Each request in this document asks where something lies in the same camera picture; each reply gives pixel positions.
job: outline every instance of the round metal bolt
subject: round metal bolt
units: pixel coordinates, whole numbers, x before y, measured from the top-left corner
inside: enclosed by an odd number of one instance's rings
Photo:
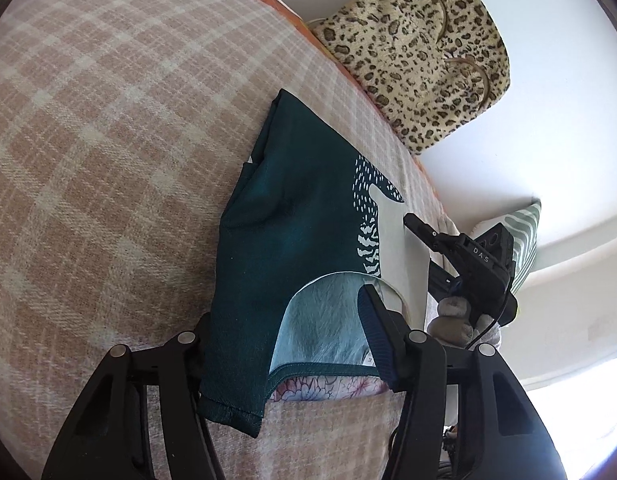
[[[423,343],[426,341],[426,334],[421,330],[412,330],[409,332],[409,339],[413,343]]]
[[[486,355],[487,357],[495,355],[495,348],[490,344],[482,343],[477,349],[480,354]]]
[[[126,347],[124,345],[115,345],[111,348],[111,357],[122,357],[126,353]]]
[[[193,332],[182,332],[179,336],[177,336],[177,340],[183,345],[188,345],[189,343],[195,341],[195,334]]]

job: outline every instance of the dark green garment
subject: dark green garment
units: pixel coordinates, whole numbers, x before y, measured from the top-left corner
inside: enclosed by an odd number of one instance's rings
[[[284,90],[251,160],[220,221],[199,411],[257,436],[266,399],[285,379],[377,375],[362,364],[368,346],[356,306],[361,285],[381,289],[374,278],[378,207],[369,187],[403,200]]]

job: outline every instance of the beige plaid bedspread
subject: beige plaid bedspread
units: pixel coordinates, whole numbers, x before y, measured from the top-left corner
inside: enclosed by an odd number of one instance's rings
[[[220,215],[280,88],[437,221],[362,91],[258,0],[14,0],[0,20],[0,437],[33,479],[113,344],[208,309]],[[256,440],[211,431],[229,479],[376,479],[400,408],[269,403]]]

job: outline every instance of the black mechanical arm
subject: black mechanical arm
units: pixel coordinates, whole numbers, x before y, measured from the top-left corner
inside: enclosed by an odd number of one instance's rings
[[[501,224],[472,240],[436,233],[413,214],[404,222],[459,272],[454,278],[431,263],[434,297],[464,296],[477,317],[515,316],[512,239]],[[360,289],[358,313],[381,379],[394,392],[406,392],[382,480],[437,478],[447,384],[460,387],[454,480],[566,480],[546,428],[494,347],[442,346],[387,310],[372,285]],[[42,480],[153,480],[148,384],[159,385],[172,479],[223,480],[206,421],[196,412],[208,319],[205,314],[192,332],[157,348],[111,348],[68,414]]]

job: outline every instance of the gloved hand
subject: gloved hand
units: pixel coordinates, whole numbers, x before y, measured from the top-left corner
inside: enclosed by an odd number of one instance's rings
[[[471,340],[486,330],[491,324],[493,318],[482,314],[477,319],[476,327],[473,329],[469,323],[469,314],[471,306],[466,298],[452,296],[444,298],[437,305],[438,317],[434,318],[426,329],[429,335],[439,340],[442,344],[464,348]],[[500,325],[495,323],[493,328],[488,333],[484,334],[479,342],[473,345],[477,347],[480,343],[492,344],[499,349],[501,345],[501,330]]]

